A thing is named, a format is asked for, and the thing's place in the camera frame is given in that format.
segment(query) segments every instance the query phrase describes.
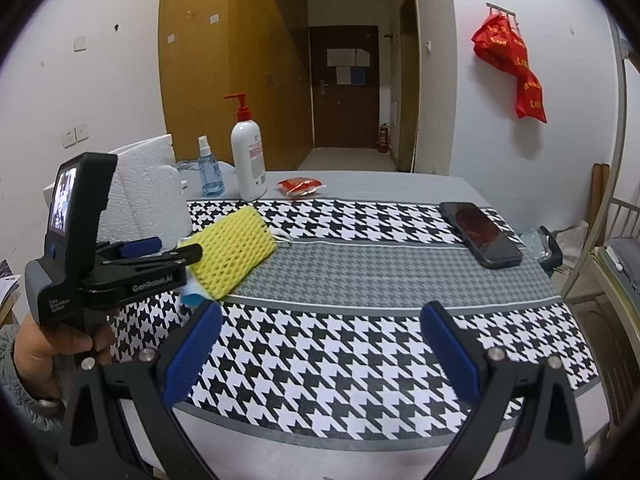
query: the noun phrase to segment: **black smartphone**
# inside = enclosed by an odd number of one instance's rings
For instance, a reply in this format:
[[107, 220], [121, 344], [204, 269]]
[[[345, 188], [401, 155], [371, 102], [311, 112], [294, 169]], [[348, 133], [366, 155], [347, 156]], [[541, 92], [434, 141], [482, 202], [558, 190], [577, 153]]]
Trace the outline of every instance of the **black smartphone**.
[[522, 262], [522, 253], [517, 245], [477, 205], [442, 202], [438, 209], [483, 267], [501, 269]]

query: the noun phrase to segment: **fire extinguisher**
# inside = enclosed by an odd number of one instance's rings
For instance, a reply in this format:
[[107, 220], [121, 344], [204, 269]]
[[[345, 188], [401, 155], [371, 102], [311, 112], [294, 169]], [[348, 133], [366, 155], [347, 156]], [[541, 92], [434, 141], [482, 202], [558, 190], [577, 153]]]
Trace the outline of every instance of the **fire extinguisher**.
[[387, 123], [380, 124], [378, 131], [378, 151], [380, 153], [389, 151], [389, 125]]

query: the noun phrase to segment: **white spray cap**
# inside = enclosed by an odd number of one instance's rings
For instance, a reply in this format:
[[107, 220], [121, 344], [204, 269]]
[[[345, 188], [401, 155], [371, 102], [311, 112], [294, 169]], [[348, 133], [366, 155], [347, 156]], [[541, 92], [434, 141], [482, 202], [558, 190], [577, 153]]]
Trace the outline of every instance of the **white spray cap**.
[[207, 136], [203, 135], [198, 137], [198, 142], [200, 143], [200, 156], [211, 155], [211, 148], [209, 147], [209, 139], [207, 139]]

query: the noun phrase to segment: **metal screw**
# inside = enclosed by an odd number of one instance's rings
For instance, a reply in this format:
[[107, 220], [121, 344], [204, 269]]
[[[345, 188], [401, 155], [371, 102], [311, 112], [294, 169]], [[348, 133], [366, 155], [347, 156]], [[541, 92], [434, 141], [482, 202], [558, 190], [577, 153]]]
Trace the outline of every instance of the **metal screw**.
[[82, 359], [82, 362], [80, 363], [80, 367], [82, 368], [82, 370], [93, 370], [95, 366], [95, 359], [93, 357], [85, 357], [84, 359]]
[[486, 354], [489, 356], [489, 359], [491, 359], [491, 361], [502, 361], [505, 357], [507, 357], [507, 355], [504, 353], [504, 350], [502, 348], [498, 348], [497, 346], [494, 346], [493, 348], [489, 348], [486, 351]]
[[562, 368], [562, 361], [555, 355], [552, 355], [549, 359], [546, 360], [546, 362], [549, 363], [549, 366], [551, 366], [554, 370], [559, 370], [560, 368]]
[[149, 363], [149, 362], [153, 361], [155, 357], [156, 357], [156, 351], [153, 348], [144, 348], [144, 349], [142, 349], [140, 351], [140, 355], [138, 356], [138, 358], [143, 363]]

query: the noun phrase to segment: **gray table surface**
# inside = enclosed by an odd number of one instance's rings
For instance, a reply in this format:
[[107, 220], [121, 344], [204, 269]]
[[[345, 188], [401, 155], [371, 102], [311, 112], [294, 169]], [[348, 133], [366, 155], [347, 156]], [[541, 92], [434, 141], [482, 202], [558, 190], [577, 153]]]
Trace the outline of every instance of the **gray table surface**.
[[[181, 171], [187, 181], [187, 200], [202, 200], [197, 171]], [[267, 173], [268, 190], [263, 198], [282, 198], [275, 185], [293, 176], [317, 178], [327, 185], [323, 196], [345, 200], [377, 200], [437, 204], [439, 202], [473, 202], [489, 206], [464, 179], [449, 176], [368, 171], [273, 171]], [[218, 197], [239, 200], [234, 174], [224, 177], [226, 191]], [[162, 468], [149, 443], [135, 406], [122, 401], [131, 433], [141, 457]], [[609, 421], [601, 384], [577, 398], [580, 424], [585, 442], [592, 439]], [[446, 446], [416, 450], [357, 452], [315, 449], [274, 442], [239, 433], [190, 413], [174, 408], [174, 413], [203, 459], [225, 480], [421, 480], [446, 450]], [[500, 432], [479, 471], [480, 476], [495, 469], [513, 430]]]

